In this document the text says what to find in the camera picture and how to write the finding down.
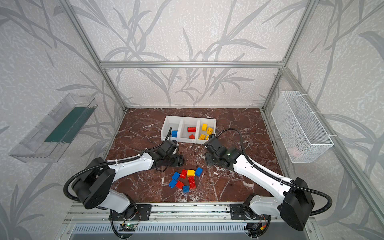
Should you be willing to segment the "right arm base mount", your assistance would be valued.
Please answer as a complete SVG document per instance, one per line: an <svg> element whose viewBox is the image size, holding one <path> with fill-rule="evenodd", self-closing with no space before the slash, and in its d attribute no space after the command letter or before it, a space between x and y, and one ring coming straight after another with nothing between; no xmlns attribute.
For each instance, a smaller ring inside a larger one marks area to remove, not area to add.
<svg viewBox="0 0 384 240"><path fill-rule="evenodd" d="M269 220L269 215L257 215L248 205L229 204L226 208L227 213L231 215L231 220Z"/></svg>

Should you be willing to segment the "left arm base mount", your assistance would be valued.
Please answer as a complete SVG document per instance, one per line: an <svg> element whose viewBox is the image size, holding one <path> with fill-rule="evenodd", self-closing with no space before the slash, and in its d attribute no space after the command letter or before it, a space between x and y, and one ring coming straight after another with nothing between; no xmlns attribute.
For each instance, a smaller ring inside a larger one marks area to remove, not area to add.
<svg viewBox="0 0 384 240"><path fill-rule="evenodd" d="M110 212L109 220L115 221L148 221L151 215L152 205L137 204L129 206L123 213Z"/></svg>

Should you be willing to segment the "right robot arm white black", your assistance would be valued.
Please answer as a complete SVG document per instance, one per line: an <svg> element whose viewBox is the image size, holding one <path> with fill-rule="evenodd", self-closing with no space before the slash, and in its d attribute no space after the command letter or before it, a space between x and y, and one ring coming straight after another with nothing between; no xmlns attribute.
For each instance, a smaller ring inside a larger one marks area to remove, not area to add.
<svg viewBox="0 0 384 240"><path fill-rule="evenodd" d="M303 231L310 216L324 213L332 206L328 194L310 189L301 178L292 180L256 163L244 148L227 149L215 135L204 146L216 165L247 177L271 194L250 195L245 200L243 208L250 219L260 215L280 217L291 228Z"/></svg>

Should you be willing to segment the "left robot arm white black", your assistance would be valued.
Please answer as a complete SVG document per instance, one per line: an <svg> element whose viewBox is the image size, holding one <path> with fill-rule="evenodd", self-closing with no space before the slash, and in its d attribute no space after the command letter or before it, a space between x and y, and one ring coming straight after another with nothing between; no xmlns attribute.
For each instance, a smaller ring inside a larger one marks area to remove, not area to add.
<svg viewBox="0 0 384 240"><path fill-rule="evenodd" d="M167 167L181 167L184 157L178 153L175 140L164 140L155 148L119 160L105 161L96 158L80 172L70 177L64 185L64 195L81 202L85 209L108 209L124 218L136 212L135 202L126 194L113 190L112 185L131 174Z"/></svg>

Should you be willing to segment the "red long lego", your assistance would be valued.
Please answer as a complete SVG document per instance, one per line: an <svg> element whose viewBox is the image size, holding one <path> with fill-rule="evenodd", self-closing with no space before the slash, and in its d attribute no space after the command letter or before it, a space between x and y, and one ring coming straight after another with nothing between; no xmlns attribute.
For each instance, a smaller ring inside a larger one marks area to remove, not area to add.
<svg viewBox="0 0 384 240"><path fill-rule="evenodd" d="M188 133L195 133L196 132L196 127L187 127L187 132Z"/></svg>

